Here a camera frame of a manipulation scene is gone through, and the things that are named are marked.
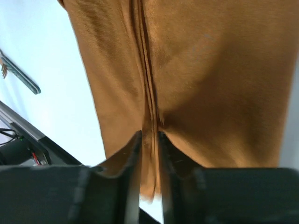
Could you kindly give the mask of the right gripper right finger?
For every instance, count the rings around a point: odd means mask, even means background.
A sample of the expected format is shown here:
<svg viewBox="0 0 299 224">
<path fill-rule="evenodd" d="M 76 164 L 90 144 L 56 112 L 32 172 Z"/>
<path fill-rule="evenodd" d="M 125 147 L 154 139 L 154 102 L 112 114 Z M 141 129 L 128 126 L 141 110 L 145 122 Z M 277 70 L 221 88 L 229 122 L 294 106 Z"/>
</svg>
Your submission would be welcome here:
<svg viewBox="0 0 299 224">
<path fill-rule="evenodd" d="M 205 168 L 158 137 L 166 224 L 298 223 L 297 170 Z"/>
</svg>

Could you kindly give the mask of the orange cloth napkin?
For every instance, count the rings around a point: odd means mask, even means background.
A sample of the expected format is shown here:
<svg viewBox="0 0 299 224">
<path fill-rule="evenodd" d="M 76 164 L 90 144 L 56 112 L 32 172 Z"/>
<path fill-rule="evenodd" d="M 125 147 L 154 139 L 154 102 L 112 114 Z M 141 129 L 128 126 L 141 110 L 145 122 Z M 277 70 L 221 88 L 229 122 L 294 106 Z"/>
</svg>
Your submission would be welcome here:
<svg viewBox="0 0 299 224">
<path fill-rule="evenodd" d="M 299 51 L 296 0 L 62 0 L 106 157 L 142 132 L 140 193 L 160 193 L 158 132 L 204 167 L 276 167 Z"/>
</svg>

